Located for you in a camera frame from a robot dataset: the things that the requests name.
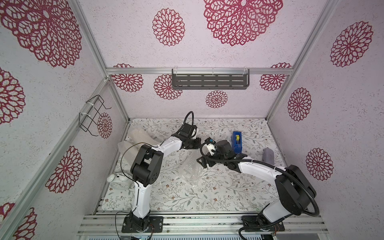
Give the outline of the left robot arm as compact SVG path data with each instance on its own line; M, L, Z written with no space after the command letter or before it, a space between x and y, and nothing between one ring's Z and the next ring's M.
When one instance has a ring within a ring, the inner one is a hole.
M194 124L194 112L190 111L181 127L160 145L141 143L141 147L131 166L131 176L135 186L133 209L126 214L122 233L156 232L152 224L150 200L152 186L160 176L163 159L179 151L194 151L201 146L201 138L196 137L198 127Z

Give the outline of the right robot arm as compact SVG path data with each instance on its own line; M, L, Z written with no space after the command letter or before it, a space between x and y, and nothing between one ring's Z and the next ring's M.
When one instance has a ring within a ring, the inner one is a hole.
M244 232L276 231L279 224L291 216L320 215L320 208L315 200L316 190L299 167L277 167L246 154L235 153L227 140L215 142L207 138L199 150L202 156L197 162L204 169L222 164L229 170L257 177L276 187L278 200L266 205L257 215L242 217L243 227L238 230L241 239L245 239Z

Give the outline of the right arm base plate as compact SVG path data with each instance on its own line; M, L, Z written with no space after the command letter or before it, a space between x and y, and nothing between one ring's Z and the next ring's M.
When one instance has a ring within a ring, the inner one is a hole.
M286 230L283 222L269 222L262 215L242 216L241 220L246 232L284 232Z

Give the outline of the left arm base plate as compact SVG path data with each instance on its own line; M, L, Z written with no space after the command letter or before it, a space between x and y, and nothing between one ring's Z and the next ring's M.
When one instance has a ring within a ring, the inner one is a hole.
M161 233L163 231L163 217L147 216L143 219L134 215L126 216L122 233Z

